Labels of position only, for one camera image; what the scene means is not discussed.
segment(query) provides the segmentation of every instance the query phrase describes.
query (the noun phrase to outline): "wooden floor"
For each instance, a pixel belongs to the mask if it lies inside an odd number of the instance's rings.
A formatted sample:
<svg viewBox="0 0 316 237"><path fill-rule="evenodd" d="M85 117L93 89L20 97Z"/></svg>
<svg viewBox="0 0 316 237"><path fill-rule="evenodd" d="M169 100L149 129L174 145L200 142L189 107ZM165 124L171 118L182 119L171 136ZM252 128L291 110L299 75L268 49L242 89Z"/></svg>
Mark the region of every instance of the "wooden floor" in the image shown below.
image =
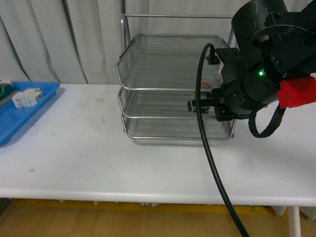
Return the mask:
<svg viewBox="0 0 316 237"><path fill-rule="evenodd" d="M270 207L237 207L251 237L288 236L287 216ZM316 221L301 216L303 237ZM0 217L0 237L238 237L223 206L14 200Z"/></svg>

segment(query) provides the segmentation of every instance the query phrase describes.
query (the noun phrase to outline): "stacked desk organizer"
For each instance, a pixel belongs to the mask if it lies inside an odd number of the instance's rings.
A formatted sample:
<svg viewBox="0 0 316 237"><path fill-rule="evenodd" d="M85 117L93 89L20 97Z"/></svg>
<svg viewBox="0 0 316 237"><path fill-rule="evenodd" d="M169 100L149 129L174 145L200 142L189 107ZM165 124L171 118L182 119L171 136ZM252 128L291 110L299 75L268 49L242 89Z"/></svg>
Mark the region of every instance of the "stacked desk organizer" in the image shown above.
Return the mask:
<svg viewBox="0 0 316 237"><path fill-rule="evenodd" d="M200 54L207 43L215 48L228 45L217 36L138 35L130 40L127 16L142 15L121 16L124 53L117 73L125 133L135 139L200 139L197 116L187 107L195 91ZM218 72L219 65L205 63L202 91L221 85ZM213 108L203 119L210 140L227 140L233 135L235 121L218 122Z"/></svg>

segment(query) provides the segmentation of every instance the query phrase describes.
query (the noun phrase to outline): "green object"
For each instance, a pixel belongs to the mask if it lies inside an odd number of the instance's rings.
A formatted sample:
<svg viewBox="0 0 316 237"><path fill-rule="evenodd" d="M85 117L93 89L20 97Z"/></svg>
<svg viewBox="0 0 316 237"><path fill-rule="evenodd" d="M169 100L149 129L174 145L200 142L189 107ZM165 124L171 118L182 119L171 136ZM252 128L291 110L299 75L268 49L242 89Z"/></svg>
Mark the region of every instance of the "green object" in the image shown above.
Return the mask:
<svg viewBox="0 0 316 237"><path fill-rule="evenodd" d="M0 84L0 106L8 102L15 92L15 89L10 84Z"/></svg>
<svg viewBox="0 0 316 237"><path fill-rule="evenodd" d="M266 73L265 73L265 71L262 69L260 72L259 72L259 76L264 76Z"/></svg>

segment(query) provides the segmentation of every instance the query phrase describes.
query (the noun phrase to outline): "blue tray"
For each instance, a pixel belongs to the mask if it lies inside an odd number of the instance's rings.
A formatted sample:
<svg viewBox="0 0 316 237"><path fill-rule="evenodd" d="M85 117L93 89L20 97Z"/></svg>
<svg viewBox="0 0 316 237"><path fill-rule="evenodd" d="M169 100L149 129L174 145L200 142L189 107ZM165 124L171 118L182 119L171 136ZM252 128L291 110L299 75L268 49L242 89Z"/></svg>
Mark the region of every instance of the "blue tray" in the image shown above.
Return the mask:
<svg viewBox="0 0 316 237"><path fill-rule="evenodd" d="M56 94L59 83L55 82L14 82L12 87L17 91L28 88L40 88L43 98L34 107L16 108L10 100L0 107L0 147L4 146L11 137Z"/></svg>

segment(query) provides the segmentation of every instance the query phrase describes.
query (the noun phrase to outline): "red component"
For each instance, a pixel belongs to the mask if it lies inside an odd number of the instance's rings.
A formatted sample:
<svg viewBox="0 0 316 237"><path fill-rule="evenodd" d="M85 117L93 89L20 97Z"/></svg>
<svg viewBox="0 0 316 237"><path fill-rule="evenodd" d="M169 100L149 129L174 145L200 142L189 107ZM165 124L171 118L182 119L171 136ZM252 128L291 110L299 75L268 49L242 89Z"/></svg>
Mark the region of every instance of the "red component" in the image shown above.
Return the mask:
<svg viewBox="0 0 316 237"><path fill-rule="evenodd" d="M316 80L313 77L283 80L277 92L280 107L297 107L316 102Z"/></svg>

